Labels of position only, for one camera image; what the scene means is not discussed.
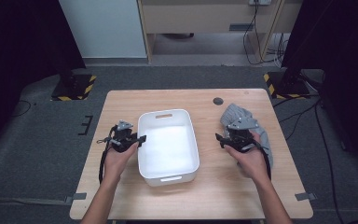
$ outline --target black curtain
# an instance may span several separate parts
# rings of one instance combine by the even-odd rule
[[[0,131],[26,85],[85,67],[58,0],[0,0]]]

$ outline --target person's right hand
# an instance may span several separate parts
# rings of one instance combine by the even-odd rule
[[[255,141],[260,142],[260,135],[258,133],[251,132],[251,134],[254,136]],[[246,153],[240,153],[231,146],[224,145],[224,147],[228,154],[240,163],[243,171],[254,182],[269,179],[263,153],[258,148],[253,147]]]

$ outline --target hand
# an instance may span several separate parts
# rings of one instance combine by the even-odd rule
[[[121,153],[115,151],[113,148],[110,148],[106,154],[106,159],[104,162],[103,178],[110,175],[118,175],[119,177],[126,168],[127,161],[138,148],[138,145],[139,143],[135,142],[129,147],[129,149]]]
[[[260,135],[253,132],[251,132],[251,134],[253,135],[254,140],[259,143]],[[258,148],[253,147],[246,153],[240,153],[231,146],[224,145],[224,147],[228,154],[240,163],[243,171],[246,175],[251,177],[254,182],[256,180],[269,179],[266,162],[262,152]]]

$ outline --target gray crumpled fabric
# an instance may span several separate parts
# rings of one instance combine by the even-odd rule
[[[257,119],[254,119],[252,117],[252,113],[250,111],[242,107],[239,107],[235,104],[230,104],[227,107],[226,111],[223,113],[222,118],[220,119],[220,123],[222,123],[225,127],[224,136],[229,137],[229,132],[227,130],[228,124],[231,124],[232,122],[234,122],[239,118],[247,118],[247,121],[254,123],[254,128],[249,130],[254,133],[258,133],[260,135],[260,141],[261,141],[260,145],[267,153],[269,166],[272,168],[273,158],[272,158],[272,151],[269,146],[269,137],[267,136],[266,130],[264,130],[264,128],[258,124]]]

